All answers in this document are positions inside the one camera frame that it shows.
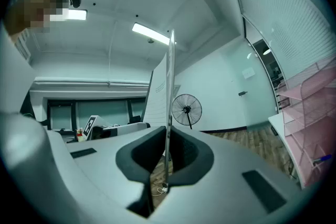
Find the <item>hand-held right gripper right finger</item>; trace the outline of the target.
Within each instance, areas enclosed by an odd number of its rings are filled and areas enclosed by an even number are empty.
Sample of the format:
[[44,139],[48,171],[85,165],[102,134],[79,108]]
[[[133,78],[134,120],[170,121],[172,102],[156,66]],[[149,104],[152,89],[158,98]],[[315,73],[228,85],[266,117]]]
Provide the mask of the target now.
[[315,194],[251,150],[224,138],[173,127],[174,171],[158,223],[295,223]]

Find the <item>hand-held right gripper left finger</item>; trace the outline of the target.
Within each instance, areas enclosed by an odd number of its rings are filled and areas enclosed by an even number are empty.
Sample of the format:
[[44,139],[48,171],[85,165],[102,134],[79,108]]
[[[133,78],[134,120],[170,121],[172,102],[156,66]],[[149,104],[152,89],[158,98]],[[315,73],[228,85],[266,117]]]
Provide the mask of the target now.
[[60,175],[56,223],[148,223],[150,175],[164,151],[165,127],[70,144],[47,135]]

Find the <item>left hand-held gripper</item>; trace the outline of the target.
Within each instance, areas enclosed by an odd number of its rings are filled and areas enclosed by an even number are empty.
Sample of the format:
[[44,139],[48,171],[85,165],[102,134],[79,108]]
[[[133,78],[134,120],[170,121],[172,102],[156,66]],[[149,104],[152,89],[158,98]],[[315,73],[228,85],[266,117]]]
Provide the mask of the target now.
[[140,116],[132,117],[126,125],[118,125],[110,124],[98,115],[92,115],[83,130],[83,136],[87,141],[98,140],[133,133],[149,127],[150,124],[142,122]]

